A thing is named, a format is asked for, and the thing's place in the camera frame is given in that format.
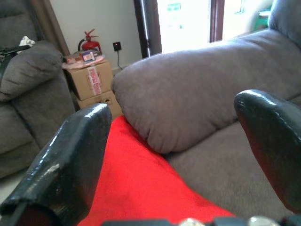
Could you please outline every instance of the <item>red cloth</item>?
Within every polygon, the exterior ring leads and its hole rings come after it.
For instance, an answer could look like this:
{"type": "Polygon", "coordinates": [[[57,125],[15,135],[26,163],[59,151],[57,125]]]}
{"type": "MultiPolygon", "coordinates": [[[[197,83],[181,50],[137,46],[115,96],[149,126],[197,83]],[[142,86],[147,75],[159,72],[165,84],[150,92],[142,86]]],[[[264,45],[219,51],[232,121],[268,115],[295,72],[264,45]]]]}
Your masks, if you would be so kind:
{"type": "Polygon", "coordinates": [[[99,226],[117,219],[167,219],[177,223],[196,218],[208,222],[227,216],[233,215],[190,190],[125,117],[113,121],[94,202],[79,226],[99,226]]]}

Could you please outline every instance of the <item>wall socket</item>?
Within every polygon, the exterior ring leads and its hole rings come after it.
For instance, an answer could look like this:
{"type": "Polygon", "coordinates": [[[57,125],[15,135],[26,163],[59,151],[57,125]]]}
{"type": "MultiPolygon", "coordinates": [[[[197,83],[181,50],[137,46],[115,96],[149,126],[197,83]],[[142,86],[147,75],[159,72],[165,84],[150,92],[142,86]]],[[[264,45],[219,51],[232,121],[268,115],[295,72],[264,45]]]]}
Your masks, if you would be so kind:
{"type": "Polygon", "coordinates": [[[120,41],[114,42],[114,43],[113,43],[113,47],[114,47],[114,51],[115,51],[115,52],[121,50],[121,44],[120,44],[120,41]]]}

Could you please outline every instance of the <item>stacked cardboard boxes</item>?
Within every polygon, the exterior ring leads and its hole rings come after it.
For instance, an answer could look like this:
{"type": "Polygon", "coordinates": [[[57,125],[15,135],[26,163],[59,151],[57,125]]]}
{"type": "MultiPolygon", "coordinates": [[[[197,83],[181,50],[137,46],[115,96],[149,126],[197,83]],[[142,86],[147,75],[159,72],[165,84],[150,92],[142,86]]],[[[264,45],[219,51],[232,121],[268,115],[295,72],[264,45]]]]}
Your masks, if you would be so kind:
{"type": "Polygon", "coordinates": [[[111,91],[113,73],[108,61],[104,60],[87,68],[69,70],[68,76],[81,109],[95,103],[106,103],[113,119],[122,114],[115,95],[111,91]]]}

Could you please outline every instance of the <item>gray armchair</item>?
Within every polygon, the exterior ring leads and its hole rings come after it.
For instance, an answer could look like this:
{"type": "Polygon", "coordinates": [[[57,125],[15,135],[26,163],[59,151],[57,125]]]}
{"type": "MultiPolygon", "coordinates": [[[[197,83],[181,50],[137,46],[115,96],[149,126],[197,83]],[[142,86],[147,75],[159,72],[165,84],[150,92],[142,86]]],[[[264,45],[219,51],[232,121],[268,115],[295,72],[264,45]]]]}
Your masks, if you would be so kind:
{"type": "Polygon", "coordinates": [[[62,55],[43,41],[31,5],[1,0],[0,49],[18,46],[25,35],[37,43],[12,58],[0,78],[0,178],[28,167],[74,112],[62,55]]]}

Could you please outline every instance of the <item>sofa cushion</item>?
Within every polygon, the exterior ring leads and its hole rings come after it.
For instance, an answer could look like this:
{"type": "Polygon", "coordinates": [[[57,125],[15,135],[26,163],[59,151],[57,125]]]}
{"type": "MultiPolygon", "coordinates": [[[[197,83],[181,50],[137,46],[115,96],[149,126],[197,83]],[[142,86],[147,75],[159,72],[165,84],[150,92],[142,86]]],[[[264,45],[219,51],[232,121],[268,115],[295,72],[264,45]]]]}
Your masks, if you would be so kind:
{"type": "Polygon", "coordinates": [[[167,160],[191,189],[241,218],[291,214],[266,179],[239,122],[167,160]]]}
{"type": "Polygon", "coordinates": [[[0,103],[0,141],[0,154],[32,141],[20,116],[8,103],[0,103]]]}
{"type": "Polygon", "coordinates": [[[38,41],[9,62],[0,82],[0,101],[11,100],[37,85],[58,76],[62,55],[55,47],[38,41]]]}
{"type": "Polygon", "coordinates": [[[300,17],[300,0],[275,0],[269,17],[269,27],[281,32],[301,48],[300,17]]]}
{"type": "Polygon", "coordinates": [[[291,98],[301,92],[301,52],[265,30],[207,48],[160,54],[117,74],[122,112],[157,152],[180,152],[236,120],[233,100],[246,89],[291,98]]]}
{"type": "Polygon", "coordinates": [[[26,35],[37,41],[35,27],[27,14],[0,18],[0,49],[19,46],[26,35]]]}

